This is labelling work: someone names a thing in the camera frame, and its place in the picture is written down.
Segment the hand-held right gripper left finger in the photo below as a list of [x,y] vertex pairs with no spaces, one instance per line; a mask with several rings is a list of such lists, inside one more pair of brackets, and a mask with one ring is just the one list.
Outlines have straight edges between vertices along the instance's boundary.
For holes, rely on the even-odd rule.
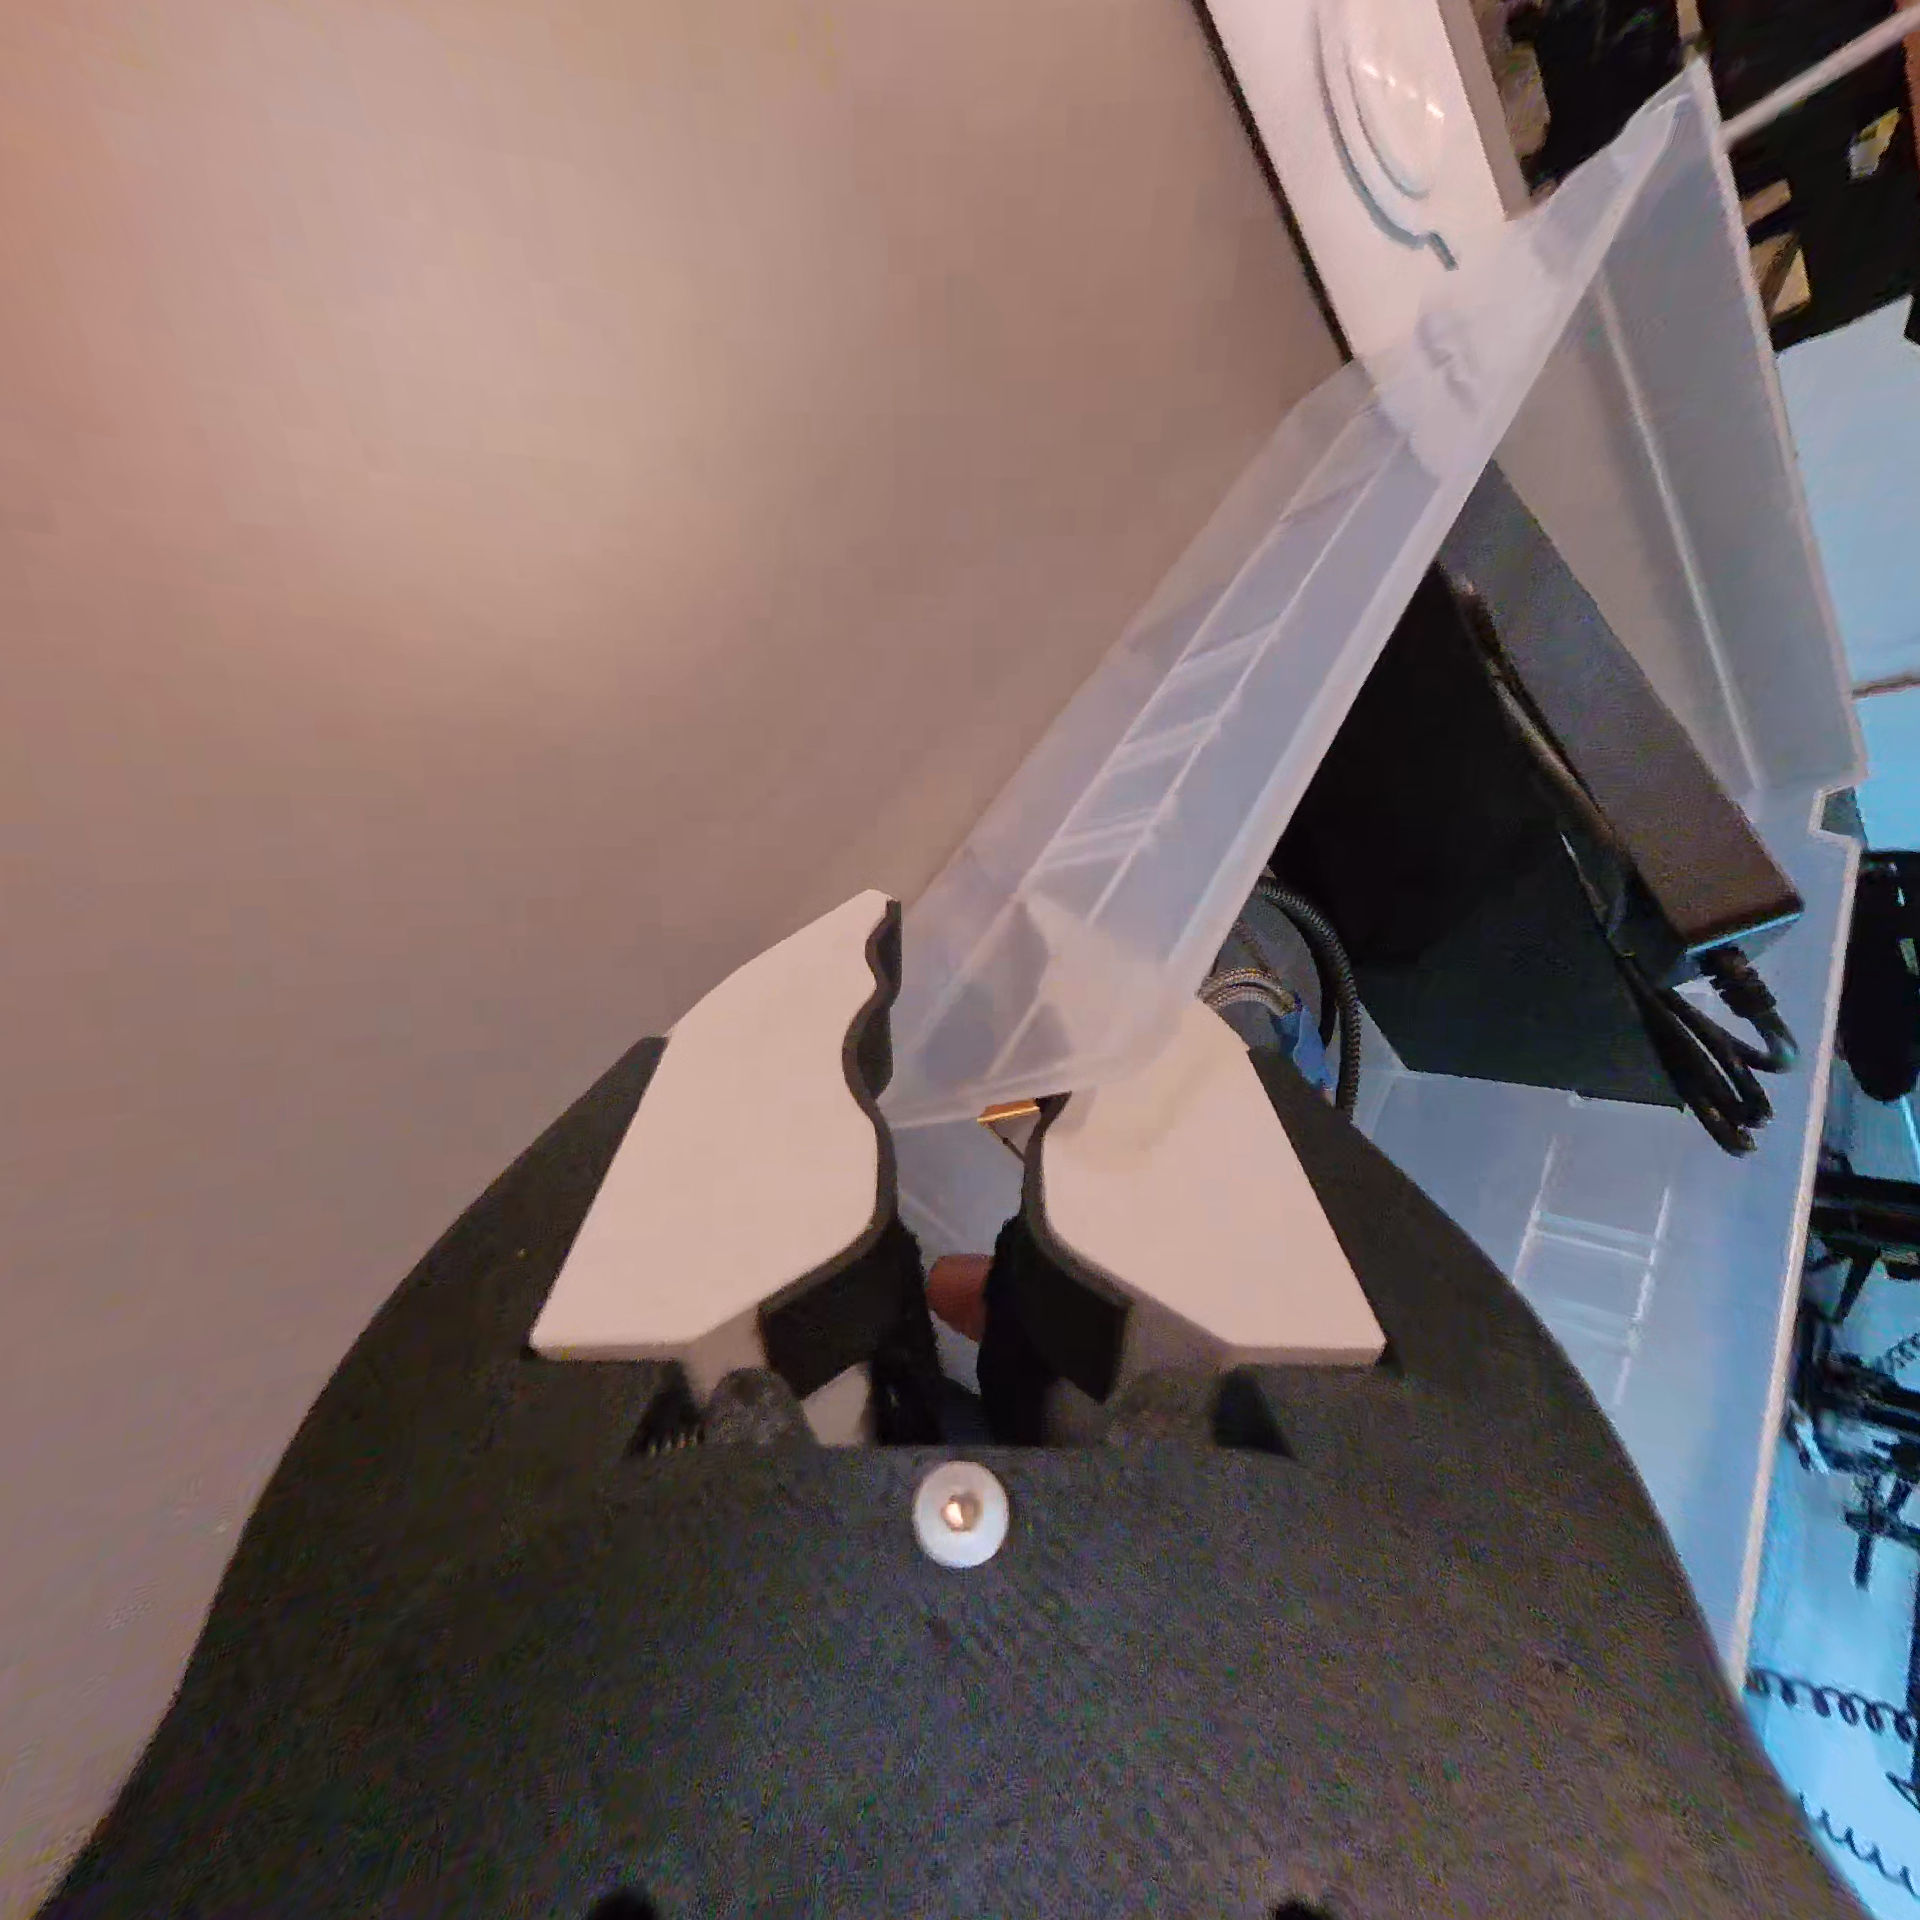
[[944,1438],[925,1267],[879,1112],[900,972],[900,906],[863,891],[662,1038],[530,1330],[541,1359],[660,1370],[638,1439]]

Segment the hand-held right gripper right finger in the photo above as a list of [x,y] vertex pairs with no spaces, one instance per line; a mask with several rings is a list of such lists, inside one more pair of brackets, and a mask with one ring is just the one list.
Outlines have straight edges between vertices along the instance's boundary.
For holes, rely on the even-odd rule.
[[1040,1107],[982,1292],[998,1443],[1095,1430],[1156,1376],[1371,1370],[1388,1334],[1239,1035],[1175,1035]]

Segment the clear plastic storage bin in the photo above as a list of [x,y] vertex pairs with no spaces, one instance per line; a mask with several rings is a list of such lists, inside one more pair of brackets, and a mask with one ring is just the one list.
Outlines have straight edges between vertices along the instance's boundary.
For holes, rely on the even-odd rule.
[[882,1108],[958,1128],[1162,1042],[1487,466],[1798,890],[1759,968],[1804,1055],[1744,1158],[1403,1039],[1357,1125],[1542,1310],[1739,1672],[1856,890],[1819,811],[1862,754],[1698,72],[1280,422],[908,910]]

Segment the white document stand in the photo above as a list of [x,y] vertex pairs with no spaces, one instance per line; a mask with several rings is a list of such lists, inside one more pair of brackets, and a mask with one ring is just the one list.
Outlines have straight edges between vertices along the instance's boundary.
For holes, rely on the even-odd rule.
[[1464,2],[1204,2],[1354,359],[1460,299],[1527,189]]

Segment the black power adapter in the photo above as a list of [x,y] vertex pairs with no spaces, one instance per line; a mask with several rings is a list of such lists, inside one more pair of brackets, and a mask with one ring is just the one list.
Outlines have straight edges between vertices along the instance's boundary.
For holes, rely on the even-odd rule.
[[1798,920],[1804,899],[1500,464],[1440,563],[1506,720],[1597,856],[1607,928],[1684,976]]

